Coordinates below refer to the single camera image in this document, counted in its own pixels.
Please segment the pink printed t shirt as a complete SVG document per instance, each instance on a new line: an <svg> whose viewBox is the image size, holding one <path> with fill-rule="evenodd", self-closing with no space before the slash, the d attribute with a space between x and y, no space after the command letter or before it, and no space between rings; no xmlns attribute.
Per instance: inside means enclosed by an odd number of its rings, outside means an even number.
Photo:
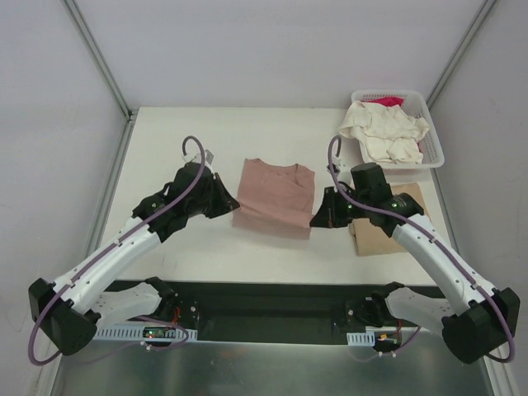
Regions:
<svg viewBox="0 0 528 396"><path fill-rule="evenodd" d="M240 208L233 226L278 238L308 240L313 218L315 173L298 163L276 166L244 161L238 186Z"/></svg>

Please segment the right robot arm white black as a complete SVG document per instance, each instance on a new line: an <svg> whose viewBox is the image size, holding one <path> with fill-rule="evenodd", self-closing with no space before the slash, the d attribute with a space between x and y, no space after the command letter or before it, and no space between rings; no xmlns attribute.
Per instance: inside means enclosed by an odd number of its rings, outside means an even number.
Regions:
<svg viewBox="0 0 528 396"><path fill-rule="evenodd" d="M379 165L349 169L350 183L341 179L338 165L329 163L328 172L333 184L325 188L311 227L338 229L368 219L411 254L444 296L433 299L392 282L373 295L372 318L384 326L402 319L425 328L466 364L482 357L512 361L519 296L510 288L499 290L447 247L418 202L408 193L393 193Z"/></svg>

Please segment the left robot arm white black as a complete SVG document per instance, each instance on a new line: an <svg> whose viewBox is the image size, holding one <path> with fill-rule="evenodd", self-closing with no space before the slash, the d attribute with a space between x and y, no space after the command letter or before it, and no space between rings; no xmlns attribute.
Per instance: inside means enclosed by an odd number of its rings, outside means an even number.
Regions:
<svg viewBox="0 0 528 396"><path fill-rule="evenodd" d="M107 287L131 264L153 251L197 215L214 219L240 204L220 176L199 163L187 163L161 191L140 201L116 235L69 272L29 287L31 316L58 348L71 356L97 331L128 319L169 322L177 310L175 291L156 276L118 292Z"/></svg>

